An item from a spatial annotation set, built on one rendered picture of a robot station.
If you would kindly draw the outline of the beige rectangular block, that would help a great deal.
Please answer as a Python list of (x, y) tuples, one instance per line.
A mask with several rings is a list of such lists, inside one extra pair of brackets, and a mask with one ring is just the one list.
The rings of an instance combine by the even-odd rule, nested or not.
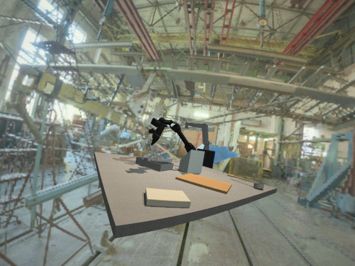
[(190, 207), (191, 201), (183, 191), (146, 188), (146, 205)]

